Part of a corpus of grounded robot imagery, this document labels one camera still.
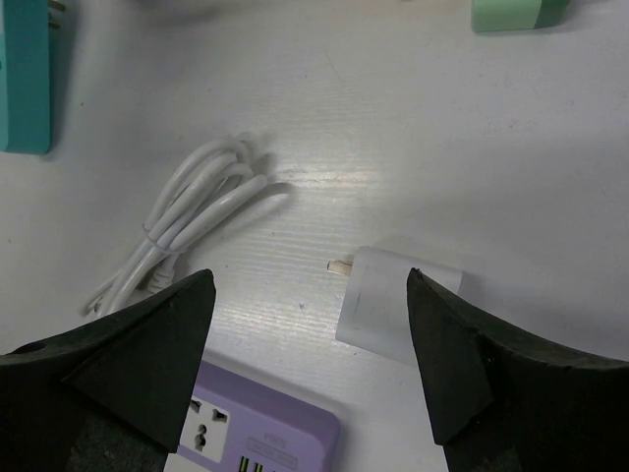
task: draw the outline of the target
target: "white charger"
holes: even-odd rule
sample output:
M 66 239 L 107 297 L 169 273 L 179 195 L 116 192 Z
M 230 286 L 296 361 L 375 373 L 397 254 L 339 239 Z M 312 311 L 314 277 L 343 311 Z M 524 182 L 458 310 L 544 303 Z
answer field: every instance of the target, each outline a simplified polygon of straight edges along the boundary
M 349 272 L 336 339 L 417 366 L 406 300 L 411 268 L 418 268 L 451 292 L 459 291 L 462 270 L 379 248 L 359 248 L 352 264 L 331 262 L 329 270 Z

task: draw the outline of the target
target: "metal prong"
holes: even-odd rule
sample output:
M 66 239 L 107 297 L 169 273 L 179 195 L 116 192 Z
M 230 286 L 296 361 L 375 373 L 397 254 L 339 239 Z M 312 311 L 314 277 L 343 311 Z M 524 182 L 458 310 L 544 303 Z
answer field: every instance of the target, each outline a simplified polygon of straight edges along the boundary
M 48 0 L 48 7 L 57 10 L 58 12 L 66 11 L 66 6 L 63 3 L 55 2 L 55 0 Z
M 352 273 L 352 263 L 349 261 L 329 261 L 327 263 L 327 271 L 349 277 L 350 273 Z

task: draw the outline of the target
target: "electrical socket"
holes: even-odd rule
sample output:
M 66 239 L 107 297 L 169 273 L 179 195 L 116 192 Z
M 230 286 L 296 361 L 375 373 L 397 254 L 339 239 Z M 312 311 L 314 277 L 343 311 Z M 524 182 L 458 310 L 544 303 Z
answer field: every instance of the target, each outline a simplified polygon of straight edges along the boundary
M 177 453 L 211 472 L 330 472 L 340 429 L 329 411 L 201 362 Z
M 180 445 L 220 463 L 227 443 L 230 421 L 231 415 L 227 410 L 193 396 L 188 407 Z

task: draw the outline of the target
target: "power strip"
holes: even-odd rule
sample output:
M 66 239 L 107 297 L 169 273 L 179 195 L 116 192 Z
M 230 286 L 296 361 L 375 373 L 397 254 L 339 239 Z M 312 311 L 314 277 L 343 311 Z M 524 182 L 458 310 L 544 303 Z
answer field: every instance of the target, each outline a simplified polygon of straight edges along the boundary
M 202 362 L 177 453 L 211 472 L 329 472 L 329 411 Z

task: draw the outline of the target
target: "teal object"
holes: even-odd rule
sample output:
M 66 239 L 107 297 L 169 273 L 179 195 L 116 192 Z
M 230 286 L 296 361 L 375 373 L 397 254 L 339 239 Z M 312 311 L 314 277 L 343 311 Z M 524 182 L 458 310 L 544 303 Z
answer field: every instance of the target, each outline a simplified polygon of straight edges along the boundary
M 0 0 L 0 150 L 50 149 L 47 0 Z
M 570 0 L 473 0 L 472 30 L 532 30 L 558 25 Z

